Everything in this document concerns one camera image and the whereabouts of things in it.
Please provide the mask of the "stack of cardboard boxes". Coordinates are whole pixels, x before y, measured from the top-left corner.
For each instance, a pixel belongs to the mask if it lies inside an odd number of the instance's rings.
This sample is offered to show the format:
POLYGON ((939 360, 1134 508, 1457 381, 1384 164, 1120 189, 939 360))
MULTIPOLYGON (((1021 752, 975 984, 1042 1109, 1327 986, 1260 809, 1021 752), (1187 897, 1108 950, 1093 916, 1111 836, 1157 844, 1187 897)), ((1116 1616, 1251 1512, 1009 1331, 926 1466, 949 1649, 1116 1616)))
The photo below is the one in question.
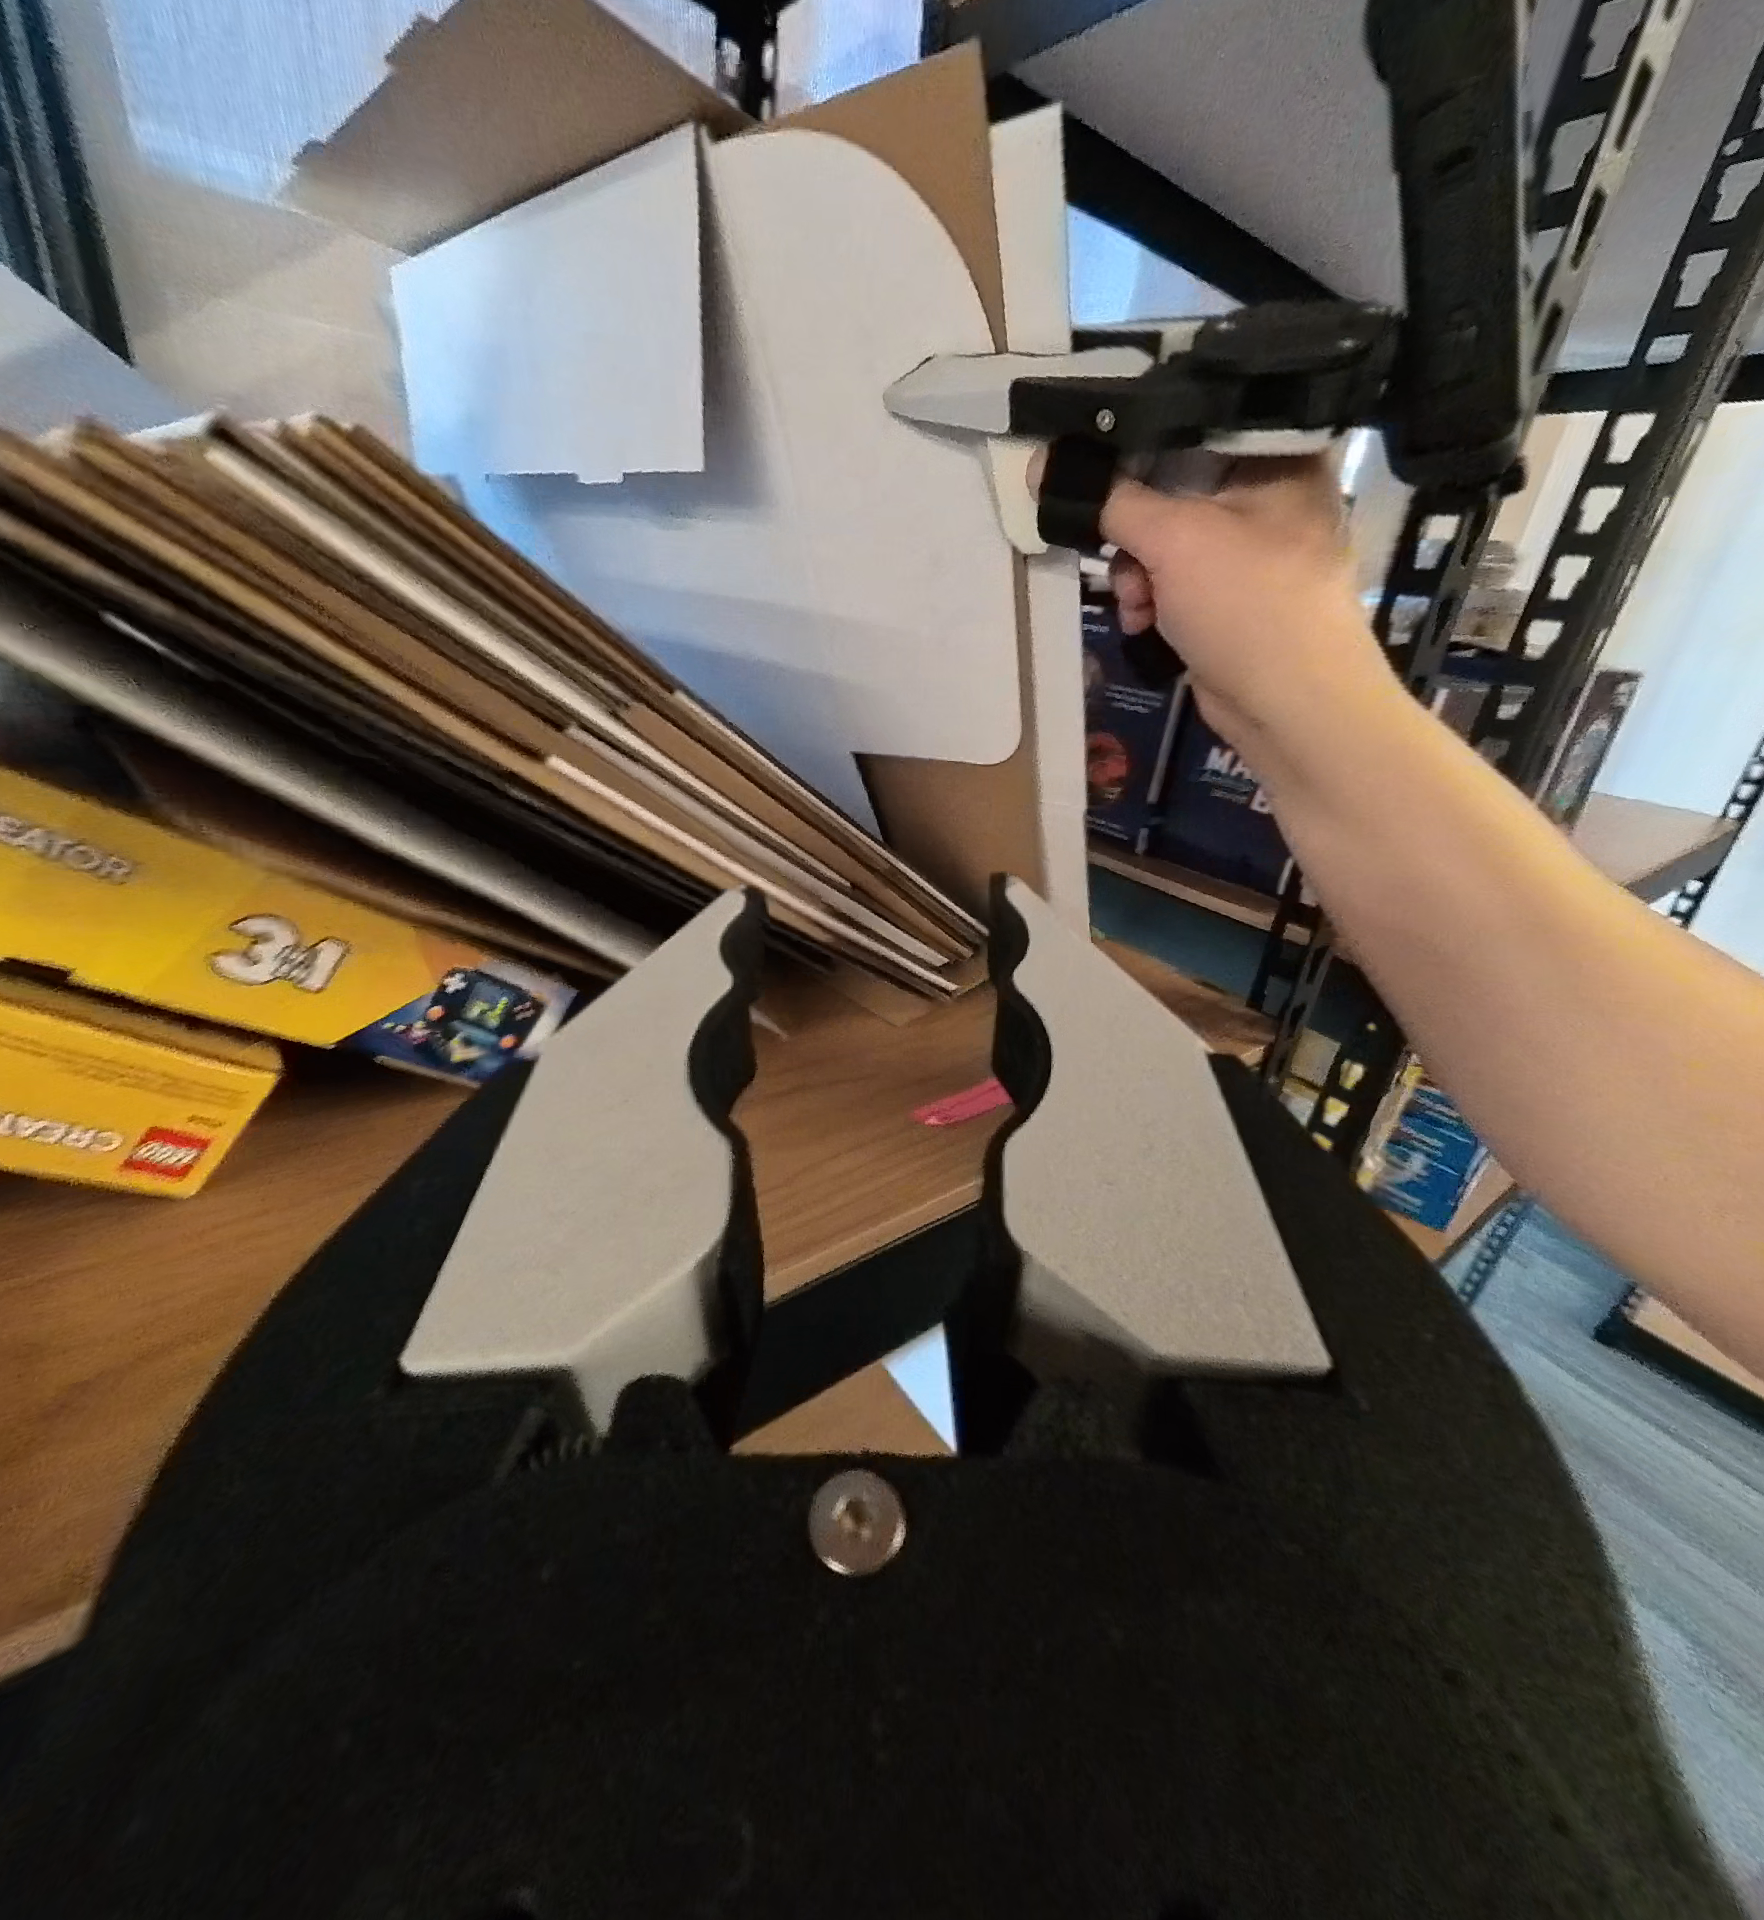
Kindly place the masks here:
POLYGON ((0 660, 602 977, 731 891, 799 964, 926 1001, 987 938, 338 420, 0 426, 0 660))

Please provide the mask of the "dark window frame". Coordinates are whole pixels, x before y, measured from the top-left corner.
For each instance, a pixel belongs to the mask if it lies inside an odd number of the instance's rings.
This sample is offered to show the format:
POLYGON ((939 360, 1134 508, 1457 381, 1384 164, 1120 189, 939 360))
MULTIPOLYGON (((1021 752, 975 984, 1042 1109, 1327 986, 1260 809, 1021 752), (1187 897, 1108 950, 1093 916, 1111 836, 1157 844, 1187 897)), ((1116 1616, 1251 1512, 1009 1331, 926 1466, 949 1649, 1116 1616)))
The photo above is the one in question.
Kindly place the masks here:
POLYGON ((127 356, 107 236, 40 2, 0 2, 0 264, 127 356))

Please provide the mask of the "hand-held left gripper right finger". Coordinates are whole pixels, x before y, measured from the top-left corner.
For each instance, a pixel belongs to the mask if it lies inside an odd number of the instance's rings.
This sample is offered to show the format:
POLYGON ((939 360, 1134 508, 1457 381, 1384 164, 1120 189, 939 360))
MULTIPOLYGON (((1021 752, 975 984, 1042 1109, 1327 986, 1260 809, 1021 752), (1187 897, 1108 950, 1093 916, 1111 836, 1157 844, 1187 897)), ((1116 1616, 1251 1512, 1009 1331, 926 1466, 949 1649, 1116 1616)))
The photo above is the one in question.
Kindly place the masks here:
POLYGON ((1331 1380, 1205 1041, 1014 875, 986 958, 1008 1114, 965 1273, 965 1448, 1001 1448, 1046 1383, 1130 1418, 1164 1381, 1331 1380))

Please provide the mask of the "blue white toy box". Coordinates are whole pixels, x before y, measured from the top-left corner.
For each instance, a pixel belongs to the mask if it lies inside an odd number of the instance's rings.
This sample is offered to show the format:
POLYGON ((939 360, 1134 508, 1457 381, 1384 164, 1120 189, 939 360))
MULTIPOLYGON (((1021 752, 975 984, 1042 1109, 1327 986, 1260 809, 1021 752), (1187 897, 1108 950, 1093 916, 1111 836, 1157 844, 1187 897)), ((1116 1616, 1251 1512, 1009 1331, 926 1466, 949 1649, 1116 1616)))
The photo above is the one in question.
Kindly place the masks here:
POLYGON ((1447 1228, 1489 1149, 1420 1059, 1404 1054, 1358 1159, 1358 1187, 1417 1227, 1447 1228))

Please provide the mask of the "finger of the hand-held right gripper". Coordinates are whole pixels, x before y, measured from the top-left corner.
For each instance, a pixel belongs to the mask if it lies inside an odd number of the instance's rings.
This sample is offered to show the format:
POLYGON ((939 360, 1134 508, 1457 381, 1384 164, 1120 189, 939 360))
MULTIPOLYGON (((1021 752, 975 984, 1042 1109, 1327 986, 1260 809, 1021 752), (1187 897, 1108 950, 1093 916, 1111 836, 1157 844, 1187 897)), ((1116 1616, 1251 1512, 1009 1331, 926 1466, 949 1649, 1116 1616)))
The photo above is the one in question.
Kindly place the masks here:
POLYGON ((986 440, 1170 451, 1175 404, 1147 348, 934 354, 882 393, 894 420, 986 440))

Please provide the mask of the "dark blue toy box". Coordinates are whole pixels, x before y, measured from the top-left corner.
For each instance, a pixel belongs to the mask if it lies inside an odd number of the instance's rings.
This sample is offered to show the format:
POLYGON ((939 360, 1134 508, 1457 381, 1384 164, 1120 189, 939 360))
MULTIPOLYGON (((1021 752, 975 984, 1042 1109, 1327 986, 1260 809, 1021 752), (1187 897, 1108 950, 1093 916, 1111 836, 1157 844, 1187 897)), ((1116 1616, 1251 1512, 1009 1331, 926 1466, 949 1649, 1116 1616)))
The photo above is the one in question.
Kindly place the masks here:
POLYGON ((1205 724, 1192 696, 1181 702, 1149 850, 1266 897, 1279 897, 1296 873, 1270 795, 1250 765, 1205 724))
POLYGON ((1107 592, 1083 604, 1087 830, 1145 852, 1187 693, 1157 632, 1125 634, 1107 592))

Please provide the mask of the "person's right forearm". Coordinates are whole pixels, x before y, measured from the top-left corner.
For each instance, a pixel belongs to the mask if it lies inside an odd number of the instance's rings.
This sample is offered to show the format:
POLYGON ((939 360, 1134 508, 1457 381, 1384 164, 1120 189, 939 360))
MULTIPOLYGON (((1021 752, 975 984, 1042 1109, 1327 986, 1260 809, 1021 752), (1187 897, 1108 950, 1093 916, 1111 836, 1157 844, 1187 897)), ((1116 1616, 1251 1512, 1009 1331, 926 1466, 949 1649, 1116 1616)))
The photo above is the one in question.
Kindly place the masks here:
POLYGON ((1219 726, 1504 1169, 1764 1381, 1764 977, 1599 873, 1347 606, 1260 634, 1219 726))

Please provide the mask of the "person's right hand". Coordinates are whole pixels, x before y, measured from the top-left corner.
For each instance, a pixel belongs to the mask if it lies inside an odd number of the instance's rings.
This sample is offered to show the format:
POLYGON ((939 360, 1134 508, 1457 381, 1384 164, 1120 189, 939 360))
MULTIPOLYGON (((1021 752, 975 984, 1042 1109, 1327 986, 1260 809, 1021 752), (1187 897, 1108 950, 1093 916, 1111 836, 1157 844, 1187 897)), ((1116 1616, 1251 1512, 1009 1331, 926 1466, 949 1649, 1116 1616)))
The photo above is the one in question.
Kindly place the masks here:
POLYGON ((1157 630, 1208 726, 1255 766, 1394 708, 1328 455, 1234 459, 1211 492, 1120 479, 1103 535, 1125 627, 1157 630))

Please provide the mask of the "small yellow toy box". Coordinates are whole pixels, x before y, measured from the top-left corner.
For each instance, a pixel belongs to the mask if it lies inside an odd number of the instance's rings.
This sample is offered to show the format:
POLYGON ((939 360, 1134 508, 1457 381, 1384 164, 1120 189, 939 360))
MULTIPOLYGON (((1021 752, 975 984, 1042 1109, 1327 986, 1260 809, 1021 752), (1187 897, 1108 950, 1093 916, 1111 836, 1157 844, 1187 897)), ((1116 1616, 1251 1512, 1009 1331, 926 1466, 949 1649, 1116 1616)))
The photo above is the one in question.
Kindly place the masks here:
POLYGON ((279 1077, 274 1043, 0 969, 0 1173, 195 1195, 279 1077))

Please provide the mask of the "white cardboard sheet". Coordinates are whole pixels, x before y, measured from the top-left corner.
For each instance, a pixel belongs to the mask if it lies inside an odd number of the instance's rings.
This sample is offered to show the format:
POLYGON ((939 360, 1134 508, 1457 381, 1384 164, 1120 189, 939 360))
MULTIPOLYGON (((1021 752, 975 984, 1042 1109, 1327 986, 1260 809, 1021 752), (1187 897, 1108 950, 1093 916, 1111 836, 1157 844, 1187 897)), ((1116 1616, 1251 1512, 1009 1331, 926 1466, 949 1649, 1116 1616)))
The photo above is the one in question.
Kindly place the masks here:
POLYGON ((1080 586, 934 354, 1068 344, 1061 111, 961 43, 760 126, 602 3, 415 20, 288 201, 390 251, 409 450, 953 899, 1089 931, 1080 586))

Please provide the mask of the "large yellow toy box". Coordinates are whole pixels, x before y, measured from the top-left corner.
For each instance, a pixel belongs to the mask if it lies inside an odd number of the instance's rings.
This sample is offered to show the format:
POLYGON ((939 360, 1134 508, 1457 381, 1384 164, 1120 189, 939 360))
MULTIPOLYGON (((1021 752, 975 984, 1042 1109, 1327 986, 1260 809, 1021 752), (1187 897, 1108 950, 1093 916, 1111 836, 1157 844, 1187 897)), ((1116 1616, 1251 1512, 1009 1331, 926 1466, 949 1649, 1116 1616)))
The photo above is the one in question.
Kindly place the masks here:
POLYGON ((115 807, 0 765, 0 964, 477 1084, 582 1001, 508 916, 156 750, 115 807))

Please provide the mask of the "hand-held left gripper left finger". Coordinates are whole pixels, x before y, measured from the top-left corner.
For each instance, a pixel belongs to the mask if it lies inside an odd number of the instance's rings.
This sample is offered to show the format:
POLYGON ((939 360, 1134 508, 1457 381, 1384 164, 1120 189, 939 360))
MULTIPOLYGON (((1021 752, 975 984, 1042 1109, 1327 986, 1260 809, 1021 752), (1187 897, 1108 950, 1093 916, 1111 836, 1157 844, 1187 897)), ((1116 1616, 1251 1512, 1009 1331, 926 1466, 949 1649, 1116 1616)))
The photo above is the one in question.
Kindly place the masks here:
POLYGON ((747 1144, 767 912, 719 896, 529 1069, 399 1355, 411 1380, 559 1378, 597 1428, 679 1380, 731 1422, 763 1309, 747 1144))

